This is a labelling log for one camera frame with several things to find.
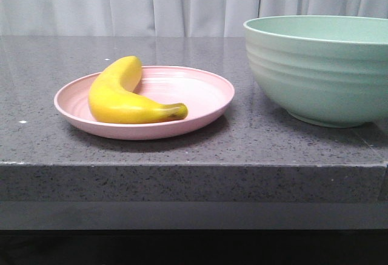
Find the green bowl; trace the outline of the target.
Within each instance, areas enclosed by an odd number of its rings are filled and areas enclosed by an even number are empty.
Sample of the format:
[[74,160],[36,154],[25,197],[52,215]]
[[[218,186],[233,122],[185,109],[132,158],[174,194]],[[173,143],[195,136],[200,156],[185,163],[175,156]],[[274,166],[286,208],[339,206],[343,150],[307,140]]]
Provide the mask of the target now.
[[290,115],[354,127],[387,117],[387,20],[272,16],[244,23],[253,76]]

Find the white curtain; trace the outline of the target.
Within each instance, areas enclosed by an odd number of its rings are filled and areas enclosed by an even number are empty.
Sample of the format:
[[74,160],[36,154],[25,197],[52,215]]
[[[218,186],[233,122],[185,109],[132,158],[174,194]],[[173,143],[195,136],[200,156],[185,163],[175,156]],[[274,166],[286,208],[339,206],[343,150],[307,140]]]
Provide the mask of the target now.
[[1,34],[238,37],[283,15],[386,18],[387,0],[1,0]]

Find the yellow banana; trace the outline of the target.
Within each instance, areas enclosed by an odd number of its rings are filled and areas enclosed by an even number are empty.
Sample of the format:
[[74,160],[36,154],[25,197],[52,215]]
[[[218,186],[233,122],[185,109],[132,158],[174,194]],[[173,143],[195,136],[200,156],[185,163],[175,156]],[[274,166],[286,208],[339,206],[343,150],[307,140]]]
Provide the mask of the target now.
[[91,84],[89,109],[99,122],[150,124],[186,118],[183,103],[161,104],[134,92],[142,78],[142,62],[126,56],[111,63]]

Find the pink plate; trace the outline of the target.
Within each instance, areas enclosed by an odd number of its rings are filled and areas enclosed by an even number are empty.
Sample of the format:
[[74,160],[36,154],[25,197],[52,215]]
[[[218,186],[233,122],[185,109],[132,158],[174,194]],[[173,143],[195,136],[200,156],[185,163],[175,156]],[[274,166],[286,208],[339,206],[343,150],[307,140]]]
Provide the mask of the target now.
[[169,138],[198,130],[218,119],[231,103],[233,85],[211,72],[178,66],[145,66],[136,93],[160,103],[182,102],[188,108],[184,120],[154,124],[109,124],[98,122],[89,110],[88,94],[97,73],[62,87],[55,107],[74,127],[105,138],[149,140]]

